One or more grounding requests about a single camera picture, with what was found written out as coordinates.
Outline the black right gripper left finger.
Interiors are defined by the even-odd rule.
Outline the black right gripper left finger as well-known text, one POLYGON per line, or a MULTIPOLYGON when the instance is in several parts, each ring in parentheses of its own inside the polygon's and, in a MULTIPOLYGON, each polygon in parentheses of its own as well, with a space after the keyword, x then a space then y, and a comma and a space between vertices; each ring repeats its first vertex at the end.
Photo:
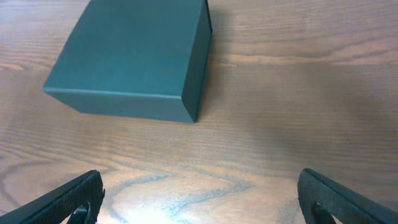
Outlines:
POLYGON ((90 170, 51 192, 1 216, 5 224, 95 224, 105 191, 98 170, 90 170))

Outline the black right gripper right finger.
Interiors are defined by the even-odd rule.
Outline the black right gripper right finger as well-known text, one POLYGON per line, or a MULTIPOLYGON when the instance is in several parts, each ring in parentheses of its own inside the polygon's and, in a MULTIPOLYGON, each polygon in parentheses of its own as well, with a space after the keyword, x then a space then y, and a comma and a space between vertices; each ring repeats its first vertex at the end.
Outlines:
POLYGON ((392 211, 312 169, 303 169, 298 183, 299 205, 306 223, 396 224, 392 211))

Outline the dark green box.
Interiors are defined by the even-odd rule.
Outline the dark green box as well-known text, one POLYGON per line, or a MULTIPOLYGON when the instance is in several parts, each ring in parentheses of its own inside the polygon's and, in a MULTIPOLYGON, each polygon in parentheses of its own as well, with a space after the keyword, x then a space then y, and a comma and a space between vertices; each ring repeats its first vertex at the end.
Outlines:
POLYGON ((194 123, 211 39, 206 0, 92 0, 43 90, 81 113, 194 123))

